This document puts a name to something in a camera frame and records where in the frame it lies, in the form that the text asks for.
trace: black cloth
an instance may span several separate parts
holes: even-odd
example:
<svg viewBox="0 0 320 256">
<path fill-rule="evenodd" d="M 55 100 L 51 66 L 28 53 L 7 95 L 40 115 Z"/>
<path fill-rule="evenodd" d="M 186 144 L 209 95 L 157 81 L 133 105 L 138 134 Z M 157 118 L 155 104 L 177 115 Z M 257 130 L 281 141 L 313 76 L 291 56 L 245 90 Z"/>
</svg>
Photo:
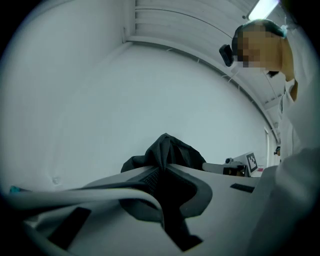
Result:
<svg viewBox="0 0 320 256">
<path fill-rule="evenodd" d="M 159 166 L 165 170 L 167 164 L 177 164 L 202 171 L 205 159 L 193 147 L 165 133 L 145 152 L 145 155 L 131 157 L 121 169 L 121 173 L 144 166 Z"/>
</svg>

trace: white wall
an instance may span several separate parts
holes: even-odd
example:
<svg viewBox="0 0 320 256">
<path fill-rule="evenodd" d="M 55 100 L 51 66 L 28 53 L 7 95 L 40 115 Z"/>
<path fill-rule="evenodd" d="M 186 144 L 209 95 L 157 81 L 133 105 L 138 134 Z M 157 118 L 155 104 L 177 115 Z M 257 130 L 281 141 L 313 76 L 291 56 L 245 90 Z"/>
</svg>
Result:
<svg viewBox="0 0 320 256">
<path fill-rule="evenodd" d="M 121 1 L 65 2 L 27 19 L 2 63 L 0 168 L 5 190 L 20 184 L 52 189 L 47 162 L 54 127 L 91 69 L 122 44 Z"/>
<path fill-rule="evenodd" d="M 185 56 L 126 50 L 130 43 L 115 49 L 121 4 L 106 3 L 66 3 L 18 35 L 1 76 L 2 188 L 83 186 L 118 174 L 163 133 L 209 163 L 248 151 L 264 162 L 267 124 L 251 102 Z"/>
</svg>

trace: fluorescent light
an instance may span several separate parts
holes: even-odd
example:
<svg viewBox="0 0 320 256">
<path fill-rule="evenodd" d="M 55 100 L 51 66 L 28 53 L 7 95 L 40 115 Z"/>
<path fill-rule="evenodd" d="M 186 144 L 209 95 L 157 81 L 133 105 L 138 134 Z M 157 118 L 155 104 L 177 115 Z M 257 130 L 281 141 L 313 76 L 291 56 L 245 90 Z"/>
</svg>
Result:
<svg viewBox="0 0 320 256">
<path fill-rule="evenodd" d="M 277 6 L 279 0 L 259 0 L 249 13 L 249 20 L 265 19 Z"/>
</svg>

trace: ceiling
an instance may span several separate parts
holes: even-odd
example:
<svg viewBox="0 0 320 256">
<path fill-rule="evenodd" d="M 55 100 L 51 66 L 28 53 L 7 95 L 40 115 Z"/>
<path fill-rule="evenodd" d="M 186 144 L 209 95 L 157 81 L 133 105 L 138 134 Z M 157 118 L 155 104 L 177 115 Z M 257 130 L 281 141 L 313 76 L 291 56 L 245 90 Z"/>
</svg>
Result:
<svg viewBox="0 0 320 256">
<path fill-rule="evenodd" d="M 277 107 L 284 91 L 284 76 L 273 78 L 266 72 L 243 67 L 226 67 L 219 48 L 230 45 L 238 26 L 257 0 L 136 0 L 125 1 L 125 40 L 148 42 L 178 49 L 214 66 L 226 79 L 252 99 L 280 142 Z M 135 20 L 133 27 L 130 16 Z M 285 13 L 278 5 L 268 19 L 285 23 Z"/>
</svg>

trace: ceiling light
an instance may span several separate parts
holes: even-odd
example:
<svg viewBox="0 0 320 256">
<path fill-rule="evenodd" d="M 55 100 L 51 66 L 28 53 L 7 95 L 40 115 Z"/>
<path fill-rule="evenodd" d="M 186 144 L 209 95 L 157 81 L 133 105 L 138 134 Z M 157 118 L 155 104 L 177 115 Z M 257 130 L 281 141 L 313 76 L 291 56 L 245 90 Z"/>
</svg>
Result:
<svg viewBox="0 0 320 256">
<path fill-rule="evenodd" d="M 265 19 L 277 6 L 279 0 L 259 0 L 247 15 L 249 20 Z"/>
</svg>

